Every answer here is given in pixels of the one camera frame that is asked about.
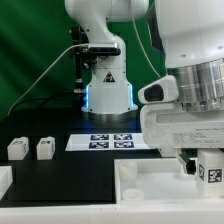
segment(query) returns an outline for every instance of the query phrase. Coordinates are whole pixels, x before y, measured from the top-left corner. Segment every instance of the white block with holes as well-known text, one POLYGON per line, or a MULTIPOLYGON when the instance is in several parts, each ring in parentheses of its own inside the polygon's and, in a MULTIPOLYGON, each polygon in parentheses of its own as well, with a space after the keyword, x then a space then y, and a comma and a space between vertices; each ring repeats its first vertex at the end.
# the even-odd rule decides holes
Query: white block with holes
POLYGON ((7 149, 9 160, 23 160, 29 151, 29 140, 26 137, 14 138, 7 149))
POLYGON ((41 138, 37 145, 37 159, 50 160, 55 152, 55 139, 53 137, 41 138))

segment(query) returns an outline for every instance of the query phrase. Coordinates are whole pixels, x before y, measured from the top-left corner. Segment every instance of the black table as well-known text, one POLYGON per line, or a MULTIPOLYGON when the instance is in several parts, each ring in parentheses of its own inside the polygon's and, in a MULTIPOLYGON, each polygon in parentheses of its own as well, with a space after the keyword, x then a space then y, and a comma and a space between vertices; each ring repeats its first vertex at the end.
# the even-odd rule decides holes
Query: black table
POLYGON ((61 206, 116 203, 114 160, 160 158, 157 150, 65 152, 70 134, 138 133, 139 116, 119 122, 83 118, 77 108, 23 109, 0 122, 0 166, 12 166, 13 184, 0 207, 61 206), (38 161, 40 138, 56 140, 53 160, 38 161), (29 153, 8 161, 7 146, 28 137, 29 153))

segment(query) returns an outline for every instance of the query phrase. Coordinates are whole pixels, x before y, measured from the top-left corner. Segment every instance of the warning label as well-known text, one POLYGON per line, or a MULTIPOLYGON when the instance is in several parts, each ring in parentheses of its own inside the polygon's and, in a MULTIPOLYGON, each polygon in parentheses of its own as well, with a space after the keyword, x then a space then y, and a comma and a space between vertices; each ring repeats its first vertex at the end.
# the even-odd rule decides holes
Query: warning label
POLYGON ((103 82, 115 82, 113 75, 111 74, 111 72, 109 72, 107 74, 107 76, 105 77, 103 82))
POLYGON ((224 130, 201 130, 186 133, 173 133, 175 143, 224 143, 224 130))

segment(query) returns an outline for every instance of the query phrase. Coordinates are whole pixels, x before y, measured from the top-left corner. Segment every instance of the green screen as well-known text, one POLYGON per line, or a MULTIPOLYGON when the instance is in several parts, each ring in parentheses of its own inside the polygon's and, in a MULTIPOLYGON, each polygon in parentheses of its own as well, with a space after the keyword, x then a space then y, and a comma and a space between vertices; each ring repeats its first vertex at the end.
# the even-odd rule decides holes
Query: green screen
MULTIPOLYGON (((49 65, 72 45, 69 30, 78 26, 66 13, 63 0, 0 0, 0 119, 49 65)), ((137 21, 143 45, 156 70, 165 74, 164 56, 150 46, 146 19, 137 21)), ((139 89, 157 79, 139 47, 133 24, 113 23, 109 29, 127 44, 127 79, 139 89)), ((74 61, 66 54, 26 99, 49 97, 74 89, 74 61)), ((91 74, 84 73, 88 84, 91 74)))

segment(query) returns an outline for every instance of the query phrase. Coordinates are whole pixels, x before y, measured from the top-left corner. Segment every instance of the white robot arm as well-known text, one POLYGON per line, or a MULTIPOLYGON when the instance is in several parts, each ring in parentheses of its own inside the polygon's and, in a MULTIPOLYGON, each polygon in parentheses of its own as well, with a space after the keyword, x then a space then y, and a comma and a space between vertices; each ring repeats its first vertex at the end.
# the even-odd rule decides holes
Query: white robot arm
POLYGON ((224 1, 155 0, 155 7, 168 75, 139 92, 147 104, 141 111, 144 140, 185 166, 182 149, 198 149, 204 196, 224 196, 220 182, 209 179, 214 167, 224 168, 224 1))
POLYGON ((82 108, 84 114, 95 119, 118 120, 132 116, 137 110, 132 86, 126 79, 125 43, 107 28, 107 22, 132 20, 130 3, 137 19, 148 10, 148 0, 65 0, 68 14, 89 39, 89 48, 84 51, 98 55, 87 86, 87 102, 82 108), (108 56, 99 56, 105 52, 108 56))

